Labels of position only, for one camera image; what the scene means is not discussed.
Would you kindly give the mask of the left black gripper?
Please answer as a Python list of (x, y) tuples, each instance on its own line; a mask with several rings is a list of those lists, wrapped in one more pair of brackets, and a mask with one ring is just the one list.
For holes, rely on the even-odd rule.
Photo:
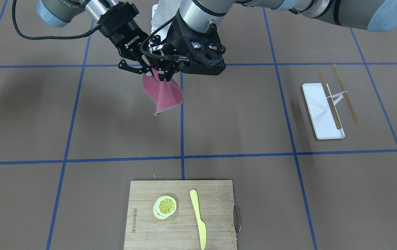
[(187, 25), (181, 16), (174, 16), (166, 20), (166, 25), (152, 24), (153, 36), (150, 38), (150, 52), (163, 57), (150, 58), (157, 69), (158, 81), (171, 81), (182, 62), (189, 61), (186, 57), (186, 45), (182, 37), (181, 27)]

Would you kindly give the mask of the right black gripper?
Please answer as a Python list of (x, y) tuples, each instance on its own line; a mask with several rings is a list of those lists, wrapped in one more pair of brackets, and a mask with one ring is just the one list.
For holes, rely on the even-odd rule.
[(151, 60), (141, 53), (140, 46), (149, 35), (134, 20), (138, 14), (135, 4), (119, 2), (100, 16), (97, 22), (100, 25), (99, 31), (113, 43), (122, 58), (138, 61), (141, 65), (141, 68), (135, 68), (128, 65), (125, 60), (121, 60), (118, 63), (119, 69), (155, 77)]

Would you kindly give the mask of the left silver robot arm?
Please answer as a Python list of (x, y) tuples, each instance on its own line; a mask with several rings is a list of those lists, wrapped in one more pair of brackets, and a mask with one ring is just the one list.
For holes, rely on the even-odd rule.
[(215, 76), (226, 69), (217, 27), (233, 5), (289, 11), (369, 32), (397, 28), (397, 0), (161, 0), (145, 47), (161, 80), (177, 72)]

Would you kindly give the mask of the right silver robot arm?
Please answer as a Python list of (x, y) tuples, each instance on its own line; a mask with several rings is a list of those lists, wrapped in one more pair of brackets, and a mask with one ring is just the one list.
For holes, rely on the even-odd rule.
[(40, 0), (37, 12), (44, 22), (53, 27), (65, 27), (75, 16), (87, 12), (94, 21), (92, 30), (82, 35), (44, 36), (44, 39), (79, 39), (99, 31), (111, 41), (122, 57), (118, 64), (120, 69), (154, 76), (140, 49), (148, 34), (134, 20), (139, 14), (135, 4), (119, 0)]

